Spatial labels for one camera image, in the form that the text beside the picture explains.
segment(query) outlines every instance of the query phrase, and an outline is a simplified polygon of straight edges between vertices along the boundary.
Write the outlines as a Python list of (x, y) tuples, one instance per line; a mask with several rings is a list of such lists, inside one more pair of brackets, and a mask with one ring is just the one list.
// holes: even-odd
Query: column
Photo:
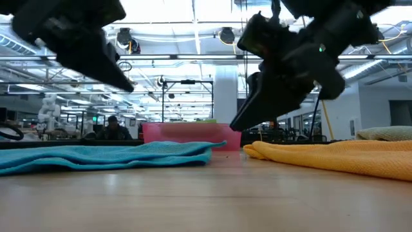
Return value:
[(230, 124), (238, 111), (238, 67), (216, 66), (214, 76), (214, 118)]

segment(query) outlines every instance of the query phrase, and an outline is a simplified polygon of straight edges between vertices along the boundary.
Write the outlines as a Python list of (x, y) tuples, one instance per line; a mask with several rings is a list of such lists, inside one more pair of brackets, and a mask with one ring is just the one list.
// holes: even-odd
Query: person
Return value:
[(118, 124), (116, 116), (112, 115), (108, 119), (109, 126), (106, 126), (97, 134), (97, 140), (132, 140), (129, 130)]

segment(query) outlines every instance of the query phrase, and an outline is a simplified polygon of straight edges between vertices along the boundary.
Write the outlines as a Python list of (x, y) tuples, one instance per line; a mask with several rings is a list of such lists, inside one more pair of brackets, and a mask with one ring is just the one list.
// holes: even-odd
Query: wooden table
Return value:
[(0, 178), (0, 231), (412, 231), (412, 183), (215, 153), (196, 168)]

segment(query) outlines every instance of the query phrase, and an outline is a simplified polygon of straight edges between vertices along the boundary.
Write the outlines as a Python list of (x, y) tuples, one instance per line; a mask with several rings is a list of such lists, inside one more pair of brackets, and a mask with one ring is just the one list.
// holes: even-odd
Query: white robot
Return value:
[(43, 106), (37, 116), (39, 123), (36, 126), (37, 131), (52, 131), (55, 129), (56, 117), (60, 116), (60, 106), (56, 104), (56, 94), (46, 94), (42, 100)]

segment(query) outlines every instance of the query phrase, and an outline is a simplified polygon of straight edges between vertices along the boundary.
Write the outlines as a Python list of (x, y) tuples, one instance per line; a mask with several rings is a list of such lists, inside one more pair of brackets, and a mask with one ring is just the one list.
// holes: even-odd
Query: ceiling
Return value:
[[(215, 37), (223, 26), (233, 28), (237, 38), (241, 35), (242, 28), (245, 27), (247, 19), (258, 11), (262, 11), (264, 16), (270, 17), (270, 6), (268, 1), (258, 1), (261, 5), (250, 5), (242, 9), (238, 5), (232, 4), (231, 0), (121, 0), (127, 13), (125, 19), (117, 21), (104, 27), (108, 41), (115, 44), (116, 34), (120, 28), (128, 27), (135, 39), (140, 43), (142, 54), (223, 54), (233, 55), (243, 52), (236, 47), (228, 46)], [(411, 28), (412, 21), (411, 6), (390, 7), (371, 20), (377, 23), (380, 31), (386, 39), (395, 38), (386, 44), (389, 48), (399, 43), (402, 38), (408, 36), (407, 31)], [(280, 18), (290, 24), (290, 29), (298, 31), (303, 27), (303, 20), (295, 20), (292, 15), (283, 7)], [(24, 45), (29, 50), (33, 50), (37, 55), (51, 55), (47, 49), (38, 50), (16, 38), (10, 30), (10, 16), (0, 17), (0, 35), (7, 36), (18, 44)], [(118, 48), (119, 53), (126, 53), (125, 50)], [(369, 54), (387, 53), (382, 44), (374, 46), (363, 46), (360, 48), (349, 47), (345, 54)], [(0, 46), (1, 55), (20, 55), (17, 52)], [(218, 78), (221, 73), (216, 73), (216, 65), (234, 65), (238, 67), (238, 91), (239, 96), (244, 97), (245, 89), (245, 65), (243, 61), (226, 61), (225, 63), (216, 61), (128, 61), (133, 68), (125, 72), (125, 75), (135, 82), (136, 93), (132, 95), (111, 95), (103, 97), (98, 94), (75, 95), (73, 92), (113, 92), (117, 91), (110, 86), (101, 84), (79, 84), (70, 86), (58, 84), (56, 82), (70, 82), (72, 80), (80, 82), (93, 82), (94, 80), (83, 77), (81, 74), (66, 70), (55, 63), (47, 67), (44, 63), (33, 61), (9, 61), (3, 62), (3, 74), (0, 79), (4, 82), (43, 82), (49, 80), (55, 84), (47, 86), (12, 86), (15, 92), (60, 92), (61, 104), (66, 107), (98, 106), (101, 111), (107, 109), (108, 113), (113, 113), (116, 109), (121, 113), (135, 114), (149, 120), (158, 121), (159, 113), (162, 111), (162, 103), (157, 99), (162, 98), (159, 93), (161, 88), (157, 86), (157, 80), (162, 76), (166, 81), (179, 81), (182, 79), (193, 79), (197, 81), (212, 81)], [(345, 73), (345, 70), (353, 68), (351, 64), (344, 63), (338, 65), (337, 69)], [(258, 71), (258, 62), (250, 62), (247, 65), (247, 73), (251, 74)], [(388, 68), (385, 72), (375, 73), (373, 76), (366, 77), (360, 82), (370, 82), (376, 78), (382, 78), (389, 73), (396, 72), (396, 68)], [(376, 83), (399, 84), (397, 78), (386, 79)], [(211, 116), (212, 97), (206, 84), (181, 85), (175, 84), (171, 93), (176, 92), (174, 98), (166, 97), (168, 119), (184, 118), (193, 120), (195, 118), (207, 118)], [(192, 92), (191, 94), (180, 94), (178, 92)], [(79, 104), (71, 101), (72, 99), (83, 100)]]

